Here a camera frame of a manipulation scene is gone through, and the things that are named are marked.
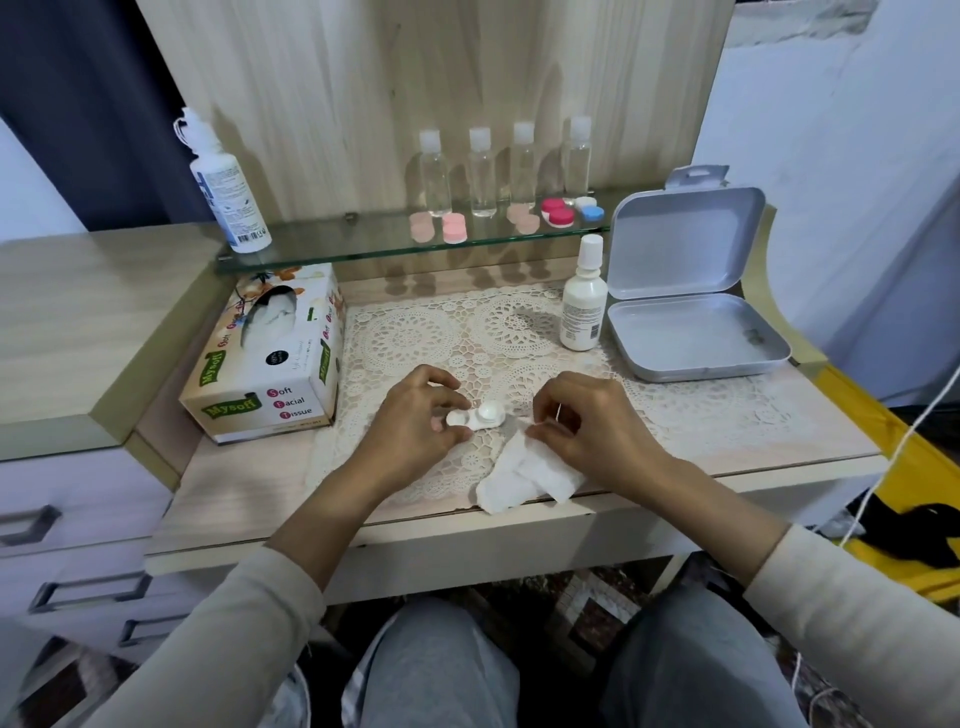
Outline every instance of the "white cap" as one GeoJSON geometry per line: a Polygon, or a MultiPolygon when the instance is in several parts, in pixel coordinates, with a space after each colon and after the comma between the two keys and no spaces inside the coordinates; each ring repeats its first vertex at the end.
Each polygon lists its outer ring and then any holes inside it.
{"type": "Polygon", "coordinates": [[[603,238],[595,232],[580,238],[580,256],[577,267],[588,271],[599,270],[603,266],[603,238]]]}
{"type": "Polygon", "coordinates": [[[573,141],[590,141],[590,117],[570,117],[570,138],[573,141]]]}
{"type": "Polygon", "coordinates": [[[514,144],[534,143],[534,123],[532,121],[514,122],[514,144]]]}
{"type": "Polygon", "coordinates": [[[420,130],[420,151],[426,155],[438,155],[440,153],[439,129],[420,130]]]}
{"type": "Polygon", "coordinates": [[[197,157],[224,151],[213,127],[203,121],[190,107],[183,107],[183,116],[174,122],[177,139],[186,144],[197,157]]]}
{"type": "Polygon", "coordinates": [[[490,149],[490,127],[470,127],[470,150],[486,152],[490,149]]]}
{"type": "Polygon", "coordinates": [[[573,201],[573,206],[579,209],[581,212],[584,211],[584,207],[596,207],[597,199],[595,197],[589,197],[584,195],[583,197],[578,197],[573,201]]]}

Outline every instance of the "metal tin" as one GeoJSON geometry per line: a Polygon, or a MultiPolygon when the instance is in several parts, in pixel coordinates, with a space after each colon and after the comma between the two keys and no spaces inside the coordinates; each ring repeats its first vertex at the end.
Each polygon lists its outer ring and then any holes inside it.
{"type": "Polygon", "coordinates": [[[762,374],[790,357],[749,303],[724,293],[743,276],[766,204],[756,187],[725,185],[727,170],[680,167],[613,213],[611,329],[647,381],[762,374]]]}

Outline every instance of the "white cable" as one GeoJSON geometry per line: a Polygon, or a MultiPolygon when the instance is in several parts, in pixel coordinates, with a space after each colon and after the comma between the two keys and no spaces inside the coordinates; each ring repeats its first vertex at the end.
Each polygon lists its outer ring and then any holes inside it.
{"type": "Polygon", "coordinates": [[[825,697],[825,696],[831,694],[832,692],[836,692],[836,690],[837,690],[836,688],[823,688],[820,692],[818,692],[816,695],[814,695],[813,697],[810,698],[810,705],[809,705],[809,707],[806,709],[806,723],[807,723],[807,725],[809,725],[809,726],[811,726],[811,727],[812,727],[812,725],[813,725],[813,708],[814,708],[814,706],[816,706],[817,701],[818,701],[820,698],[825,697]]]}
{"type": "MultiPolygon", "coordinates": [[[[947,396],[947,392],[953,389],[953,385],[956,384],[957,379],[960,378],[960,366],[958,366],[954,371],[953,375],[944,385],[944,388],[940,390],[940,393],[933,398],[933,401],[926,406],[926,409],[920,413],[920,417],[913,421],[913,424],[909,426],[906,432],[903,434],[903,437],[900,438],[900,441],[897,443],[897,446],[894,448],[894,454],[890,456],[890,465],[887,468],[886,472],[876,480],[864,494],[863,499],[860,501],[860,507],[856,509],[856,514],[853,516],[853,522],[850,524],[850,528],[847,529],[847,533],[844,534],[844,537],[840,539],[840,543],[837,544],[840,548],[843,548],[847,545],[847,541],[850,540],[853,532],[860,525],[860,519],[863,518],[863,512],[867,510],[867,501],[873,497],[876,493],[876,489],[883,485],[883,481],[887,479],[887,475],[894,469],[897,461],[900,459],[900,454],[903,453],[903,448],[906,447],[906,441],[910,439],[910,435],[917,431],[917,428],[924,422],[926,416],[933,411],[933,408],[940,404],[940,400],[947,396]]],[[[797,666],[793,670],[793,679],[790,680],[790,690],[793,692],[797,691],[797,682],[800,679],[800,665],[804,660],[804,656],[800,654],[800,650],[797,650],[797,666]]],[[[821,695],[825,694],[824,691],[820,691],[814,695],[814,700],[816,700],[821,695]]],[[[810,714],[813,715],[812,711],[813,701],[810,702],[810,714]]]]}
{"type": "Polygon", "coordinates": [[[940,400],[947,396],[947,392],[953,389],[953,385],[956,384],[958,377],[960,377],[960,366],[954,370],[953,376],[950,377],[947,384],[944,385],[944,388],[940,390],[940,394],[933,398],[933,401],[926,406],[926,409],[923,412],[921,412],[920,417],[913,421],[913,424],[907,429],[906,434],[900,438],[900,441],[897,443],[897,448],[894,449],[894,454],[890,457],[890,467],[887,468],[887,472],[884,473],[876,483],[874,483],[874,485],[863,497],[863,500],[860,501],[860,507],[856,509],[856,515],[853,516],[853,523],[850,524],[850,528],[847,529],[847,533],[844,534],[844,537],[840,539],[838,546],[843,548],[847,545],[847,541],[850,540],[853,532],[860,524],[860,519],[863,518],[863,512],[867,509],[867,501],[870,500],[870,497],[874,493],[876,493],[876,489],[883,485],[883,481],[887,479],[887,475],[894,469],[894,465],[900,459],[900,454],[903,452],[903,448],[906,446],[906,441],[910,439],[910,435],[917,431],[917,428],[923,423],[923,421],[926,419],[926,416],[933,411],[933,408],[940,404],[940,400]]]}

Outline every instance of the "label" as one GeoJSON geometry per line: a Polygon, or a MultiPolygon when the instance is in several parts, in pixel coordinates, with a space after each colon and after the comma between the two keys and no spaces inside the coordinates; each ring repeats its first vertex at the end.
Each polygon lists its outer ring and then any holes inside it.
{"type": "Polygon", "coordinates": [[[325,341],[320,342],[324,352],[320,355],[320,381],[326,384],[326,373],[330,369],[330,347],[325,341]]]}
{"type": "Polygon", "coordinates": [[[220,374],[220,368],[224,365],[224,359],[227,358],[227,352],[207,352],[204,356],[206,363],[204,370],[200,372],[200,386],[212,384],[217,380],[220,374]]]}
{"type": "Polygon", "coordinates": [[[258,248],[270,234],[240,165],[232,164],[218,172],[196,172],[195,177],[230,246],[240,252],[258,248]]]}
{"type": "Polygon", "coordinates": [[[211,420],[217,420],[227,415],[242,415],[244,412],[253,412],[263,405],[256,392],[248,392],[241,400],[220,401],[216,404],[210,404],[201,411],[211,420]]]}
{"type": "Polygon", "coordinates": [[[564,312],[560,320],[560,339],[568,346],[589,349],[600,338],[600,325],[603,324],[602,304],[594,308],[580,308],[564,303],[564,312]]]}

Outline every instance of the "gray pants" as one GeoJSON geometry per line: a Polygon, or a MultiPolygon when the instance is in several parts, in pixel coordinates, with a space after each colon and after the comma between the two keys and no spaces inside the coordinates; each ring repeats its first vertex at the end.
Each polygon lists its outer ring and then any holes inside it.
{"type": "MultiPolygon", "coordinates": [[[[601,692],[600,724],[805,728],[766,643],[721,597],[671,590],[627,629],[601,692]]],[[[467,612],[420,599],[400,611],[376,649],[361,724],[516,726],[519,689],[514,665],[467,612]]]]}

